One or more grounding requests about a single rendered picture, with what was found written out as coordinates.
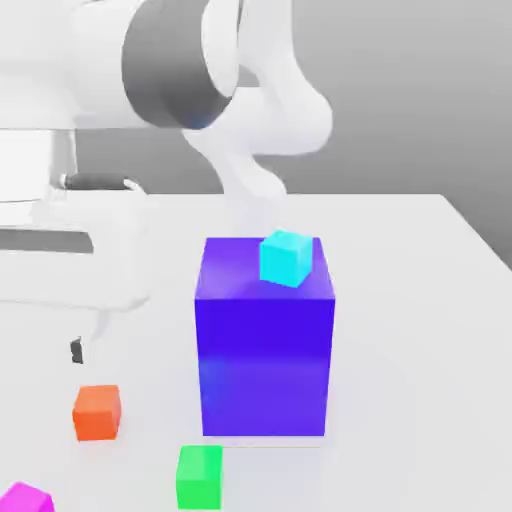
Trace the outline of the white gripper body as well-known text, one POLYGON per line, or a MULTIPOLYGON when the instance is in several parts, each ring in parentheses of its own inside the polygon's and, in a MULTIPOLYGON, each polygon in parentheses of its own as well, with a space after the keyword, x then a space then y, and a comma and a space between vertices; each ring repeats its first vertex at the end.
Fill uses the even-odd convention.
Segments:
POLYGON ((123 311, 148 297, 148 195, 66 191, 0 226, 0 302, 123 311))

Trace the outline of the small orange cube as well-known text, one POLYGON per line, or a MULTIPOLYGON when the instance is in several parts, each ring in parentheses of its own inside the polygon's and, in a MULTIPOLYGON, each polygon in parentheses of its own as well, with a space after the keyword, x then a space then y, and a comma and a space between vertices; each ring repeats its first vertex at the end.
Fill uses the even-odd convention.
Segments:
POLYGON ((114 440, 117 437, 121 413, 117 385, 82 386, 72 410, 77 440, 114 440))

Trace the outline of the small magenta cube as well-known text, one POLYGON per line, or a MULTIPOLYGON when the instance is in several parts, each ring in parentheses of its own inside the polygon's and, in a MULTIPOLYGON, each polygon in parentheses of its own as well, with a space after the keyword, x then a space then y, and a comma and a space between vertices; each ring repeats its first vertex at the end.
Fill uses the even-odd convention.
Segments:
POLYGON ((0 512, 55 512, 50 494, 17 482, 0 497, 0 512))

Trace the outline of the small green cube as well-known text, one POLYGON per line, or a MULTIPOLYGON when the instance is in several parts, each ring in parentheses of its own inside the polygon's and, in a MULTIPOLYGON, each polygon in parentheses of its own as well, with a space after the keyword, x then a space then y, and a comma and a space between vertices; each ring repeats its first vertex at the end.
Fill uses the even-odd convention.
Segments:
POLYGON ((223 447, 184 445, 176 470, 179 510, 220 510, 223 492, 223 447))

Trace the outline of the small cyan cube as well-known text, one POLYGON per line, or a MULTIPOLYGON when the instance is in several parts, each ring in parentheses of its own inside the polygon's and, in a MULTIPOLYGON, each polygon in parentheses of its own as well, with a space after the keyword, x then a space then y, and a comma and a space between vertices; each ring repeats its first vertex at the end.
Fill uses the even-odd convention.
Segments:
POLYGON ((297 288, 312 271, 313 237, 277 230, 259 245, 259 278, 297 288))

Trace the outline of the large purple box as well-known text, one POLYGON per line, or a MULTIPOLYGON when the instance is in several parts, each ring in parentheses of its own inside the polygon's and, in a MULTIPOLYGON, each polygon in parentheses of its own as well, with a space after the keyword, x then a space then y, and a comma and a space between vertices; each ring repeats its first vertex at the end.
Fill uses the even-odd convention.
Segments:
POLYGON ((336 297, 319 239, 297 288, 259 278, 258 238, 209 238, 194 308, 202 430, 210 437, 325 433, 336 297))

